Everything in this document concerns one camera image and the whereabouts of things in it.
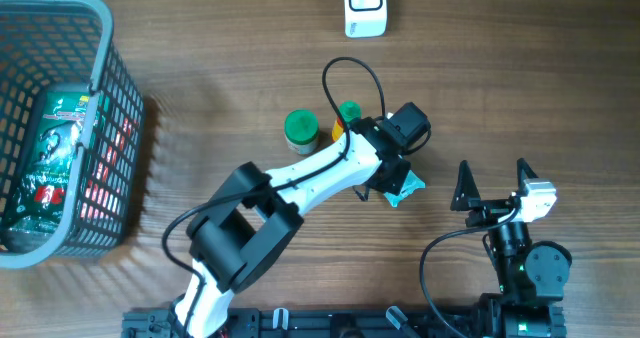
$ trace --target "blue-gray crate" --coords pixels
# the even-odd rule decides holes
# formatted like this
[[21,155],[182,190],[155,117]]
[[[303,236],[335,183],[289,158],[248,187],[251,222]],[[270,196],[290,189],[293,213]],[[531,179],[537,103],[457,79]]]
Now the blue-gray crate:
[[123,238],[144,107],[112,37],[101,0],[0,0],[0,219],[19,184],[43,93],[75,85],[90,95],[57,230],[21,237],[32,246],[26,253],[0,241],[0,268],[52,255],[101,256]]

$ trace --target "packaged item in basket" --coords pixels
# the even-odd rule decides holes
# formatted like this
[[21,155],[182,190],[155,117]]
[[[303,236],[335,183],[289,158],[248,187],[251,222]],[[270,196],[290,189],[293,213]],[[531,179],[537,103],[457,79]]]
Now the packaged item in basket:
[[58,227],[88,103],[86,92],[46,93],[28,162],[0,221],[3,235],[51,234]]

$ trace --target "wooden table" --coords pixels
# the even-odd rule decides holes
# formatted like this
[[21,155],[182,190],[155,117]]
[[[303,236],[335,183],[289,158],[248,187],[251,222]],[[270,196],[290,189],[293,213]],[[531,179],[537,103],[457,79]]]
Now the wooden table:
[[[330,132],[320,75],[341,55],[375,69],[390,111],[413,101],[429,115],[433,137],[411,157],[428,188],[397,209],[337,194],[234,306],[424,305],[422,249],[464,226],[449,211],[459,162],[484,197],[503,198],[526,157],[558,188],[530,231],[573,254],[570,336],[638,335],[640,0],[389,0],[388,32],[365,40],[344,36],[342,0],[104,1],[146,97],[135,233],[99,263],[0,272],[1,337],[117,337],[123,312],[181,294],[189,277],[162,254],[166,225],[241,163],[300,160],[282,133],[291,110],[313,110]],[[362,69],[341,64],[329,81],[337,100],[379,113]],[[171,247],[190,258],[183,228]],[[441,304],[498,290],[480,235],[442,244],[427,268]]]

